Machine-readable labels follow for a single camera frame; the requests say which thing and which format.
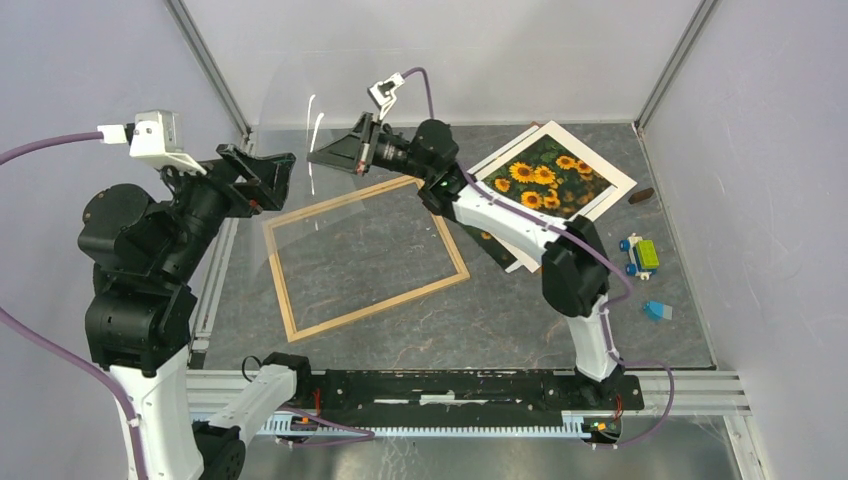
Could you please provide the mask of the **clear glass pane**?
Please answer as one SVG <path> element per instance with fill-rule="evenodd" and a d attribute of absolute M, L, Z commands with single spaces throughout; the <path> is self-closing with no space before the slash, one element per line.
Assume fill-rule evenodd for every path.
<path fill-rule="evenodd" d="M 377 168 L 359 176 L 308 160 L 310 152 L 343 137 L 362 112 L 379 110 L 367 90 L 381 79 L 309 79 L 292 71 L 273 77 L 257 125 L 256 153 L 290 152 L 296 162 L 283 210 L 265 213 L 263 220 L 277 219 L 392 177 Z"/>

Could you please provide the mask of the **sunflower photo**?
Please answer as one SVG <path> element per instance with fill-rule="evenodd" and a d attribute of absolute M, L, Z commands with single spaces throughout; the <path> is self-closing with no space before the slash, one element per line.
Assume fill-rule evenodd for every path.
<path fill-rule="evenodd" d="M 503 199 L 545 219 L 597 220 L 636 185 L 554 121 L 530 127 L 468 172 Z"/>

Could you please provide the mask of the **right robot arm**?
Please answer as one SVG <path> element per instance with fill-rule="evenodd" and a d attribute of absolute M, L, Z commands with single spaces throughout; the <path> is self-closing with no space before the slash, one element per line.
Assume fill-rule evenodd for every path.
<path fill-rule="evenodd" d="M 580 400 L 602 408 L 618 393 L 625 368 L 609 331 L 609 277 L 613 265 L 594 223 L 545 220 L 511 206 L 457 161 L 451 128 L 427 119 L 405 139 L 364 113 L 342 138 L 308 155 L 311 163 L 363 175 L 373 167 L 422 180 L 422 204 L 433 214 L 505 240 L 538 262 L 542 295 L 565 317 L 575 345 Z"/>

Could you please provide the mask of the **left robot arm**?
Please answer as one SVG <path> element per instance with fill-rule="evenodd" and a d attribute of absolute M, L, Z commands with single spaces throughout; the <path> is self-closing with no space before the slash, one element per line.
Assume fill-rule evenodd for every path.
<path fill-rule="evenodd" d="M 84 209 L 78 245 L 94 263 L 85 333 L 93 362 L 129 407 L 133 479 L 236 479 L 263 424 L 284 403 L 302 407 L 314 394 L 309 360 L 274 352 L 227 406 L 204 421 L 190 416 L 190 279 L 225 220 L 283 208 L 296 162 L 232 144 L 217 153 L 198 174 L 164 168 L 167 201 L 118 184 Z"/>

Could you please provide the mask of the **white mat board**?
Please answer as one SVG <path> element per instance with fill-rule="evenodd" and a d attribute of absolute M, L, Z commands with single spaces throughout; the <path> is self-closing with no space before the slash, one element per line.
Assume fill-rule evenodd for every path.
<path fill-rule="evenodd" d="M 530 271 L 582 216 L 595 221 L 636 182 L 553 121 L 534 125 L 470 169 L 457 221 L 505 244 Z"/>

